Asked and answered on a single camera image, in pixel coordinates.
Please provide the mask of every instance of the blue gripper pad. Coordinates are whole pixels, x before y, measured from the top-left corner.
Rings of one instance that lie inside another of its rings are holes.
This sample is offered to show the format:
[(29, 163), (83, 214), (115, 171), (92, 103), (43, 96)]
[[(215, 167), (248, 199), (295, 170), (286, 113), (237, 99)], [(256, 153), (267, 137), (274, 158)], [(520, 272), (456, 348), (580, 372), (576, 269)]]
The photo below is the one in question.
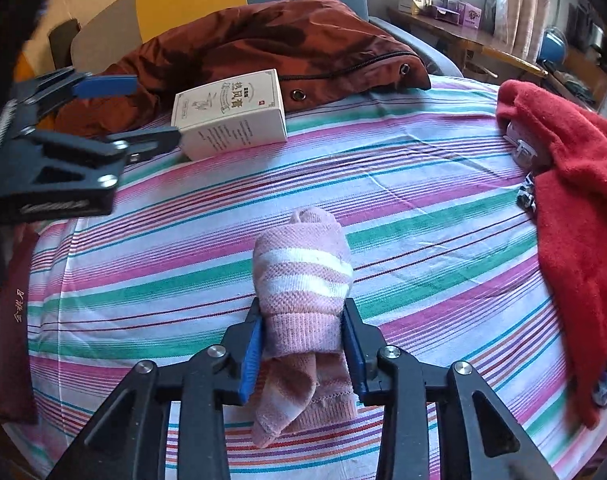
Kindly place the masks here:
[(88, 99), (131, 95), (136, 90), (136, 75), (93, 75), (75, 84), (72, 93), (80, 99)]
[(357, 341), (355, 328), (345, 308), (341, 316), (341, 336), (344, 353), (346, 354), (347, 369), (350, 372), (350, 380), (352, 381), (352, 389), (357, 396), (361, 397), (367, 390), (365, 384), (365, 359)]
[(256, 376), (258, 375), (259, 367), (261, 366), (262, 352), (263, 319), (259, 318), (254, 322), (254, 327), (252, 329), (252, 334), (250, 336), (250, 341), (248, 342), (248, 348), (246, 350), (246, 356), (241, 364), (240, 387), (238, 389), (238, 396), (240, 397), (242, 404), (248, 402), (248, 399), (254, 391)]

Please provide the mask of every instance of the striped tablecloth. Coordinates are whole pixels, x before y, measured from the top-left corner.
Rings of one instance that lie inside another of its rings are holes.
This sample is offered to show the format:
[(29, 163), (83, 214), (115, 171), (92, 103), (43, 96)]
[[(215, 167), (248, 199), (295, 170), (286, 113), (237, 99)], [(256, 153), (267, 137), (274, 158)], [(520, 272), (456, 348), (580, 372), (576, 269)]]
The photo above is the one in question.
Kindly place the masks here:
[[(524, 175), (496, 127), (496, 98), (496, 87), (445, 77), (430, 91), (353, 96), (290, 115), (284, 145), (138, 164), (111, 216), (46, 226), (28, 306), (40, 423), (8, 425), (19, 449), (47, 473), (134, 363), (171, 364), (218, 342), (253, 298), (255, 237), (318, 205), (346, 231), (362, 317), (421, 361), (472, 362), (571, 479), (605, 437), (607, 411), (594, 431), (573, 413), (535, 225), (515, 205)], [(176, 477), (178, 409), (167, 478)], [(381, 417), (361, 407), (351, 424), (258, 450), (251, 413), (231, 408), (232, 476), (373, 478)], [(434, 479), (434, 409), (429, 423)]]

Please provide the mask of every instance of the purple box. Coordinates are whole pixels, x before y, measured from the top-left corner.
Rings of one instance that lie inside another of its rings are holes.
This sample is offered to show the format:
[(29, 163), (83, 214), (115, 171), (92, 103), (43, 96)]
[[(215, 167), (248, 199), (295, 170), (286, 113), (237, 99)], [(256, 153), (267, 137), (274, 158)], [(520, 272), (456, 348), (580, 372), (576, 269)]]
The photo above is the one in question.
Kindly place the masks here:
[(459, 12), (459, 25), (463, 27), (479, 28), (481, 22), (481, 9), (466, 2), (457, 4), (457, 12)]

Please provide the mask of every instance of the beige curtain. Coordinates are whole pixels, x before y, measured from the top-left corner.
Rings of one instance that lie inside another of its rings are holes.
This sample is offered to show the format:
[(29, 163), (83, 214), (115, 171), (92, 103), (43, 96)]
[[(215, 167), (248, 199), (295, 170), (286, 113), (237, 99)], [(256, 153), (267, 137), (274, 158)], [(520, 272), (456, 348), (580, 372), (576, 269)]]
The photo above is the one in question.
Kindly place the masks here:
[(497, 0), (495, 36), (514, 56), (535, 62), (549, 7), (550, 0)]

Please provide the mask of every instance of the silver bolt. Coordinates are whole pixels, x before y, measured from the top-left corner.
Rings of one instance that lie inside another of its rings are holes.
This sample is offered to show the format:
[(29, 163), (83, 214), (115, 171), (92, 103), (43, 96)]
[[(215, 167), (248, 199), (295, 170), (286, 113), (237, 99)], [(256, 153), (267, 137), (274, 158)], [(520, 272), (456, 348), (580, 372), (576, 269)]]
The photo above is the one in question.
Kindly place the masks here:
[(388, 359), (396, 359), (401, 355), (401, 350), (392, 345), (384, 346), (379, 352), (381, 352), (383, 357), (387, 357)]
[(134, 365), (134, 371), (138, 374), (149, 374), (154, 368), (154, 363), (152, 361), (148, 361), (147, 359), (144, 361), (139, 361), (136, 365)]
[(225, 346), (222, 345), (212, 345), (212, 346), (208, 346), (208, 355), (210, 357), (223, 357), (225, 355), (225, 352), (227, 352), (227, 350), (225, 349)]
[(470, 375), (472, 373), (472, 365), (466, 361), (457, 361), (455, 363), (455, 372), (461, 375)]
[(98, 178), (99, 184), (101, 187), (112, 187), (116, 186), (116, 183), (119, 182), (119, 179), (114, 175), (104, 175)]

